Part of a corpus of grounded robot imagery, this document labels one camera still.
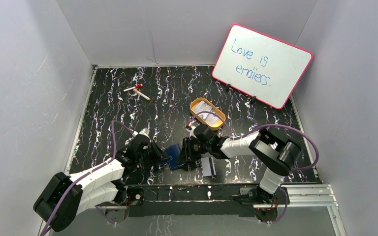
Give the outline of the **yellow oval tray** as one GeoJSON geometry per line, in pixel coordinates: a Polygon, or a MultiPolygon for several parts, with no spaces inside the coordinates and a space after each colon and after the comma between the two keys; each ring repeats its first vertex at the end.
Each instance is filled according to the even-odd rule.
{"type": "Polygon", "coordinates": [[[217,131],[225,125],[225,114],[206,98],[196,98],[191,102],[189,108],[195,119],[207,125],[213,131],[217,131]]]}

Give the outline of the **blue leather card holder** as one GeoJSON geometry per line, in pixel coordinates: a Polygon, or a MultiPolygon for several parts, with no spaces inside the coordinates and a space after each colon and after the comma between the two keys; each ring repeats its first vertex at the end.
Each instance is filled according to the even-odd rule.
{"type": "Polygon", "coordinates": [[[180,164],[177,163],[180,152],[181,152],[181,148],[179,144],[173,144],[165,149],[165,153],[170,157],[170,161],[168,162],[170,170],[190,171],[192,169],[195,169],[196,168],[195,162],[184,162],[180,164]]]}

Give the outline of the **pink framed whiteboard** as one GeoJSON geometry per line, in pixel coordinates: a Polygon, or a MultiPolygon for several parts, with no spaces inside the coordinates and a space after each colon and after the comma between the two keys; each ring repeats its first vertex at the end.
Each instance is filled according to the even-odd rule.
{"type": "Polygon", "coordinates": [[[281,109],[312,60],[310,51],[233,24],[212,77],[281,109]]]}

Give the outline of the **white magnetic stripe card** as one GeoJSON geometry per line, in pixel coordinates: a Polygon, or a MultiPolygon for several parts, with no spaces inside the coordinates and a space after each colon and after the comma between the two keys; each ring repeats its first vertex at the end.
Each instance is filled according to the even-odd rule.
{"type": "Polygon", "coordinates": [[[213,177],[216,175],[216,168],[212,157],[201,158],[202,173],[205,177],[213,177]]]}

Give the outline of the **silver credit card stack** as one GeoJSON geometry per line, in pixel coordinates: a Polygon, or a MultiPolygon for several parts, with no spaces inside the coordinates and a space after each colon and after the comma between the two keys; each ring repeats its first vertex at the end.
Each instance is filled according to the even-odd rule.
{"type": "Polygon", "coordinates": [[[198,102],[193,107],[193,111],[195,114],[202,112],[198,116],[209,126],[214,126],[215,123],[220,120],[217,116],[213,115],[215,112],[213,111],[212,106],[205,101],[198,102]]]}

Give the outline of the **orange capped marker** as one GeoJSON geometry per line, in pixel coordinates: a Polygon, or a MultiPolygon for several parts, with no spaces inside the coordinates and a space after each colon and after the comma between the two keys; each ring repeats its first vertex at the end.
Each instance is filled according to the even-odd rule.
{"type": "Polygon", "coordinates": [[[139,96],[143,97],[144,99],[148,100],[148,101],[151,101],[151,98],[149,98],[148,96],[146,96],[145,94],[143,94],[142,92],[140,92],[138,89],[133,89],[133,91],[138,94],[139,96]]]}

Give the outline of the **red capped marker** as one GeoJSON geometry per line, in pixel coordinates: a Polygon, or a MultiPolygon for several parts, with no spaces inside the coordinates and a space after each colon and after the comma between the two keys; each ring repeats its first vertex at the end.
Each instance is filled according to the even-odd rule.
{"type": "Polygon", "coordinates": [[[133,87],[130,87],[130,88],[126,88],[126,89],[124,89],[123,92],[128,92],[128,91],[131,91],[131,90],[134,90],[134,89],[139,89],[139,88],[141,88],[142,86],[143,86],[142,84],[137,84],[137,85],[135,85],[135,86],[133,86],[133,87]]]}

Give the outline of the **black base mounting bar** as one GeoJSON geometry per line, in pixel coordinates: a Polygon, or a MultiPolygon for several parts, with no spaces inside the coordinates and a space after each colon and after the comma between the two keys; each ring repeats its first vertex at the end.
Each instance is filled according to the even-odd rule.
{"type": "Polygon", "coordinates": [[[129,185],[116,200],[99,205],[105,210],[127,210],[129,217],[154,215],[238,215],[254,217],[259,209],[294,203],[289,185],[276,191],[271,203],[252,200],[256,184],[129,185]]]}

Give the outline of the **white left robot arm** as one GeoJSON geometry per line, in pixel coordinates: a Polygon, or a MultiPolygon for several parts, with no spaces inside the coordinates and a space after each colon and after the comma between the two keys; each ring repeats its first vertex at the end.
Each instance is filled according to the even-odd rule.
{"type": "Polygon", "coordinates": [[[170,157],[146,134],[135,134],[130,143],[118,147],[107,161],[87,170],[53,175],[33,210],[45,222],[43,234],[49,229],[60,232],[75,217],[94,206],[113,202],[123,204],[127,191],[118,183],[143,166],[154,166],[169,161],[170,157]]]}

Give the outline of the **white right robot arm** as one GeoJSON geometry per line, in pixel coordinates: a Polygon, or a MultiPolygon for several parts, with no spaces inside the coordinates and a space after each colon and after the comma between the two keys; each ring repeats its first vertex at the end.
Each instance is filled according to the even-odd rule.
{"type": "Polygon", "coordinates": [[[301,148],[290,139],[281,139],[268,126],[244,136],[221,136],[209,126],[201,124],[183,138],[177,163],[188,163],[210,154],[216,159],[230,159],[236,156],[256,156],[266,170],[257,188],[258,199],[271,203],[277,197],[277,189],[289,175],[301,148]]]}

